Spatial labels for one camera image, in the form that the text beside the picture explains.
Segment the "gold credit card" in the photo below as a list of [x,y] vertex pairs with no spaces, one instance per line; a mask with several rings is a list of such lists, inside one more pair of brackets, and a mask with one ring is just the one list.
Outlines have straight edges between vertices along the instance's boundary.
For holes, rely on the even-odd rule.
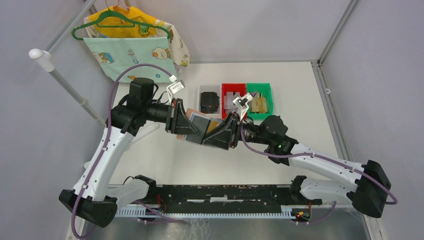
[[214,119],[211,120],[209,123],[209,126],[207,128],[207,133],[210,133],[211,131],[213,131],[215,128],[217,128],[223,121],[221,119]]

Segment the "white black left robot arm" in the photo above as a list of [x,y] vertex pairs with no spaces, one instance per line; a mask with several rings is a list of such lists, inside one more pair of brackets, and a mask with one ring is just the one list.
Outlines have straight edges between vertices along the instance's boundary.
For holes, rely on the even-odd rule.
[[188,120],[183,101],[173,98],[169,104],[153,100],[155,83],[143,77],[134,78],[129,93],[110,112],[107,126],[88,168],[72,189],[64,189],[59,201],[73,214],[104,228],[118,210],[136,200],[153,203],[157,190],[154,180],[138,176],[127,183],[108,190],[109,182],[123,153],[147,121],[164,123],[167,133],[198,135],[200,131]]

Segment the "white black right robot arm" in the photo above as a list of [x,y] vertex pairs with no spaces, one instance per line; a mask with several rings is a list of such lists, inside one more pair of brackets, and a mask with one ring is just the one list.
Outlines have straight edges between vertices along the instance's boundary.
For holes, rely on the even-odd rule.
[[233,114],[207,130],[200,143],[228,150],[242,142],[252,152],[276,164],[305,169],[325,178],[296,176],[288,191],[289,199],[295,204],[306,200],[350,204],[364,215],[381,218],[386,205],[399,202],[378,162],[368,160],[362,164],[332,157],[287,136],[287,131],[288,127],[276,115],[257,125],[238,120]]

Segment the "silver cards stack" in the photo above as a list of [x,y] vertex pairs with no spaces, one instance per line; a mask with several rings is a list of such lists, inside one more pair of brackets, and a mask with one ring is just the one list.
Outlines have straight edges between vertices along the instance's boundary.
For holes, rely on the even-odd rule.
[[224,110],[226,112],[234,111],[237,109],[237,106],[234,104],[233,100],[240,96],[239,92],[228,91],[224,95]]

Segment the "gold cards stack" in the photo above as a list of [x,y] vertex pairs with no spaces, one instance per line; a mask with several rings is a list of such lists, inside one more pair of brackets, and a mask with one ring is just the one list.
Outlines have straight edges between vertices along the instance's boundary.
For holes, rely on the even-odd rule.
[[268,112],[267,98],[261,93],[257,93],[250,102],[250,111],[256,114],[265,114]]

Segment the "white plastic bin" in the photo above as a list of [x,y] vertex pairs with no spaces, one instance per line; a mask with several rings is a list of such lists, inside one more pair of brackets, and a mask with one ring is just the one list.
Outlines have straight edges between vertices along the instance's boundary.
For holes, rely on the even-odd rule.
[[221,86],[219,84],[202,84],[198,87],[198,110],[203,114],[221,113]]

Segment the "red plastic bin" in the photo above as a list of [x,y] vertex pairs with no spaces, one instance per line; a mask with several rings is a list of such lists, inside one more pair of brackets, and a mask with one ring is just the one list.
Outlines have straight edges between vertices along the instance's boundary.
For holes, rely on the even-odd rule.
[[235,97],[243,97],[247,93],[245,83],[223,83],[221,85],[221,117],[225,119],[230,112],[237,111],[233,103]]

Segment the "green plastic bin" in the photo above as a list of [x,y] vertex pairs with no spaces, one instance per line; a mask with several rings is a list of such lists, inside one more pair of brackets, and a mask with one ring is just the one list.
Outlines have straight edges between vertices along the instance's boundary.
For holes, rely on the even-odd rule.
[[254,120],[264,120],[273,114],[274,102],[272,88],[269,83],[246,83],[248,93],[256,93],[250,102],[247,115]]

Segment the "mint cartoon print cloth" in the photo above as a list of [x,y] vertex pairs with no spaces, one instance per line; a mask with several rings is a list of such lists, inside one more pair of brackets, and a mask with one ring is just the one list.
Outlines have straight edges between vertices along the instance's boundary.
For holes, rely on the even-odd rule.
[[129,83],[134,78],[148,78],[156,83],[168,83],[171,75],[177,71],[171,57],[171,50],[166,37],[147,38],[84,38],[83,41],[98,61],[103,72],[112,80],[126,69],[138,64],[152,64],[137,67],[126,73],[122,83]]

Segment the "yellow child shirt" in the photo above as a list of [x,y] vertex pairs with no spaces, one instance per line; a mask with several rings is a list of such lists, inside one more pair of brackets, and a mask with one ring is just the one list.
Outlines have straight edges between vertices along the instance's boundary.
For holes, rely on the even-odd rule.
[[[163,27],[165,23],[150,16],[140,9],[132,6],[129,9],[120,6],[111,6],[109,10],[118,12],[128,19],[140,23]],[[144,25],[133,25],[119,17],[107,17],[99,25],[91,25],[85,28],[90,38],[150,38],[166,37],[168,34],[154,27]]]

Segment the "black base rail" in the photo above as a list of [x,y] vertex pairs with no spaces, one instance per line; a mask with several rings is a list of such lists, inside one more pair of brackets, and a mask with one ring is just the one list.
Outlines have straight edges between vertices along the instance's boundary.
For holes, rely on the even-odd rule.
[[265,185],[156,185],[141,200],[161,204],[167,214],[278,213],[285,206],[318,206],[287,184]]

